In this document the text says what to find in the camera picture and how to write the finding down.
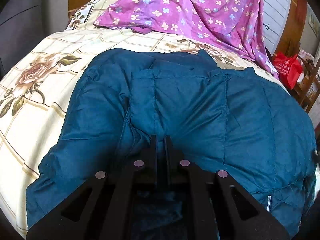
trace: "blue flower print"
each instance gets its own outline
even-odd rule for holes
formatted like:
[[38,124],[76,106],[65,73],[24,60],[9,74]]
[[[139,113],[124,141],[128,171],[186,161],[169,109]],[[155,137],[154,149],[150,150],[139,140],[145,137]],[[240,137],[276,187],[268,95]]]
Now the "blue flower print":
[[151,0],[143,0],[144,3],[149,4]]
[[121,6],[116,8],[116,13],[119,13],[119,12],[122,12],[122,7]]

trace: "white wall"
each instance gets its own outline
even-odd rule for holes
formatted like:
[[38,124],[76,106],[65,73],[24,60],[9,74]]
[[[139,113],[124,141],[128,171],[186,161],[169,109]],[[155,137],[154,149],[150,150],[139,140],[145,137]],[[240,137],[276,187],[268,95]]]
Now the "white wall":
[[68,0],[42,0],[42,23],[46,35],[65,30],[68,24]]
[[314,15],[312,9],[308,5],[306,23],[304,25],[302,36],[300,39],[300,48],[315,56],[317,48],[319,46],[320,37],[317,38],[309,24],[309,18],[311,14]]
[[269,25],[264,28],[264,43],[271,55],[276,50],[287,21],[291,0],[264,0],[263,23]]

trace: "pink blanket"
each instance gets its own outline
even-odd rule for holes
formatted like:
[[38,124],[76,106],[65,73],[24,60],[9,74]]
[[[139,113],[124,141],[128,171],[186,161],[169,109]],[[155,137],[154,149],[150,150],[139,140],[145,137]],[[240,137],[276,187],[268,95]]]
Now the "pink blanket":
[[263,0],[118,0],[94,23],[182,34],[256,61],[279,78],[263,38]]

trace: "flower print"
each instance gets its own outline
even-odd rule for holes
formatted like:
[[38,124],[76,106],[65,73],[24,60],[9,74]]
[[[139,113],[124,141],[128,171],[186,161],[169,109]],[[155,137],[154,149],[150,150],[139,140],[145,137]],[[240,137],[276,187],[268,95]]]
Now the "flower print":
[[143,0],[144,3],[149,4],[151,0]]
[[116,13],[119,13],[119,12],[122,12],[122,7],[121,6],[116,8]]
[[161,27],[166,31],[167,28],[169,28],[169,25],[167,25],[165,22],[161,25]]
[[113,20],[114,20],[113,24],[118,25],[118,22],[120,21],[120,19],[114,18]]
[[138,21],[138,20],[140,20],[140,19],[138,19],[138,17],[139,17],[138,14],[136,14],[136,15],[132,14],[131,15],[131,20]]
[[172,26],[172,27],[171,27],[171,30],[172,30],[172,31],[173,31],[173,29],[174,29],[175,32],[178,30],[178,25],[175,25],[175,24],[173,23],[171,26]]
[[159,17],[160,15],[162,15],[162,13],[159,11],[153,11],[152,14],[154,14],[156,17]]
[[135,2],[135,3],[138,3],[140,0],[132,0],[133,2]]

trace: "white flower print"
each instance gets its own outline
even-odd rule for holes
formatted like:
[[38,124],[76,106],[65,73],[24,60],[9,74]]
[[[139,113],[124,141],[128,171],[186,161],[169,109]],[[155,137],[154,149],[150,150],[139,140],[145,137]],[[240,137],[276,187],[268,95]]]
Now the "white flower print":
[[171,30],[172,30],[172,31],[173,31],[173,29],[174,29],[175,32],[178,30],[178,25],[175,25],[175,24],[173,23],[171,26],[172,26],[172,27],[171,27]]
[[166,31],[167,28],[169,28],[169,25],[167,25],[165,22],[161,25],[161,27]]
[[114,18],[113,20],[114,20],[113,24],[118,25],[118,22],[120,21],[120,19]]
[[132,0],[133,2],[135,2],[135,3],[138,3],[140,0]]
[[138,20],[140,20],[140,19],[138,19],[138,17],[139,17],[139,15],[138,14],[136,14],[136,15],[134,15],[134,14],[132,14],[131,15],[131,20],[136,20],[136,21],[138,21]]
[[160,15],[162,15],[162,13],[159,11],[153,11],[152,14],[154,14],[156,17],[159,17]]

